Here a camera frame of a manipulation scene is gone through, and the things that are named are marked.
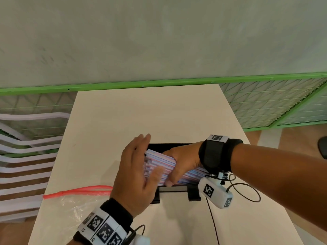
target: white table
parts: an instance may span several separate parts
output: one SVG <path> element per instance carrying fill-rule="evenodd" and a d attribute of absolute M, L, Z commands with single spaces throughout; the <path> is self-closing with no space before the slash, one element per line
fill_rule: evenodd
<path fill-rule="evenodd" d="M 46 194 L 113 185 L 123 148 L 140 133 L 150 133 L 152 143 L 197 142 L 209 134 L 248 143 L 219 85 L 79 92 Z M 256 197 L 250 188 L 239 189 Z M 260 203 L 234 196 L 227 210 L 210 203 L 220 245 L 302 244 L 282 206 L 263 194 Z M 161 193 L 160 198 L 160 204 L 149 206 L 132 224 L 145 224 L 152 244 L 217 244 L 205 198 L 189 202 L 186 192 Z M 71 196 L 43 201 L 29 244 L 65 244 L 79 222 L 105 199 Z"/>

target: bundle of straws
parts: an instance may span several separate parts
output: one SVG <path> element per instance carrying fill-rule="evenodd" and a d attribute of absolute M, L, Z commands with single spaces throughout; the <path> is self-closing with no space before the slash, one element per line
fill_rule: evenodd
<path fill-rule="evenodd" d="M 164 185 L 165 181 L 174 169 L 176 165 L 176 160 L 173 157 L 166 156 L 164 154 L 155 152 L 153 150 L 147 150 L 145 152 L 145 177 L 149 177 L 152 170 L 157 166 L 163 166 L 165 172 L 162 175 L 159 185 Z M 196 168 L 187 173 L 185 173 L 182 178 L 178 181 L 178 185 L 197 185 L 202 177 L 208 175 L 209 173 L 203 168 Z"/>

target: gray wall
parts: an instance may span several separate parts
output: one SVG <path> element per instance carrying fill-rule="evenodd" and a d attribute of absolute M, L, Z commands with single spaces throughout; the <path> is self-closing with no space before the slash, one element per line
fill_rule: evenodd
<path fill-rule="evenodd" d="M 0 0 L 0 87 L 327 71 L 327 0 Z"/>

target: wristband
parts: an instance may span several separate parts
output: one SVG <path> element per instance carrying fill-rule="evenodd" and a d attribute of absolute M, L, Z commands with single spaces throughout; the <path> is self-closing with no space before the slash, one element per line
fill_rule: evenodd
<path fill-rule="evenodd" d="M 132 221 L 131 214 L 111 198 L 88 215 L 73 239 L 84 245 L 120 245 Z"/>
<path fill-rule="evenodd" d="M 240 139 L 227 136 L 210 135 L 199 148 L 201 164 L 210 173 L 231 172 L 231 155 L 236 145 L 243 143 Z"/>

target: person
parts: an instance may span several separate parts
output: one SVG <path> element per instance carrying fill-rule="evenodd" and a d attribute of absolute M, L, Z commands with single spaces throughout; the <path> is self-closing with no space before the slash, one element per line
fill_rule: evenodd
<path fill-rule="evenodd" d="M 164 172 L 157 167 L 146 180 L 145 151 L 151 136 L 135 137 L 123 150 L 110 199 L 101 206 L 128 233 L 133 218 L 152 202 Z M 176 160 L 166 186 L 201 166 L 203 141 L 172 148 L 165 155 Z M 327 163 L 324 159 L 250 144 L 237 144 L 230 156 L 233 174 L 268 197 L 327 231 Z M 68 245 L 91 244 L 78 235 Z"/>

